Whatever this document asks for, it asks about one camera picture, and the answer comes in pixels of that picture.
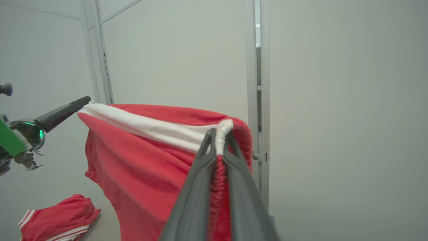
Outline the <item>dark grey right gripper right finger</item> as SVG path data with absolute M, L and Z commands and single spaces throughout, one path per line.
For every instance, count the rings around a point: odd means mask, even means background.
M 226 136 L 223 163 L 229 183 L 231 239 L 279 241 L 280 237 L 233 133 Z

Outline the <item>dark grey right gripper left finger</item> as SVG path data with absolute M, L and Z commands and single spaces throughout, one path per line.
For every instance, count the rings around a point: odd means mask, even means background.
M 196 154 L 183 188 L 159 239 L 207 241 L 210 225 L 211 181 L 216 166 L 216 129 L 209 129 Z

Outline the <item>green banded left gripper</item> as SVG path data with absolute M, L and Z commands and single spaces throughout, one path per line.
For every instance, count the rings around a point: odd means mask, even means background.
M 79 98 L 63 105 L 47 114 L 30 120 L 11 122 L 5 114 L 1 114 L 0 122 L 0 175 L 10 170 L 12 161 L 23 165 L 27 171 L 40 167 L 34 155 L 45 143 L 45 132 L 48 133 L 75 114 L 91 101 L 89 96 Z

